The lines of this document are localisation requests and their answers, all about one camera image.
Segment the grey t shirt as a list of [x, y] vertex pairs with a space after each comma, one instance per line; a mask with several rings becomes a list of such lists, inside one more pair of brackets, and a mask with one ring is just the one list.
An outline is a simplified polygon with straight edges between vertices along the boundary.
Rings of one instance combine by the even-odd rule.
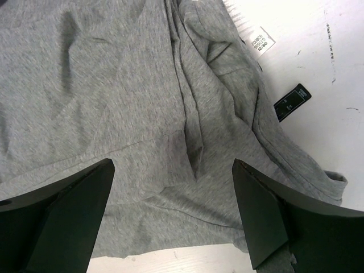
[[94, 257], [232, 243], [231, 168], [339, 205], [346, 179], [288, 138], [222, 1], [7, 1], [1, 197], [109, 158]]

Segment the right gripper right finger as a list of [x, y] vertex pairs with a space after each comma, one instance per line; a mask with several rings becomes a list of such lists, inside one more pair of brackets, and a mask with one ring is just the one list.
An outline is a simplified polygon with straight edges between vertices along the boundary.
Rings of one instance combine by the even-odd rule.
[[362, 211], [311, 198], [238, 159], [232, 173], [255, 271], [363, 271]]

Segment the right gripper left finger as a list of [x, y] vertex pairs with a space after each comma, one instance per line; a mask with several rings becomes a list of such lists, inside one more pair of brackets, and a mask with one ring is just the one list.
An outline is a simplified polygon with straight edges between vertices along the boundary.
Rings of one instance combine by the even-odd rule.
[[86, 272], [115, 167], [103, 159], [1, 201], [1, 272]]

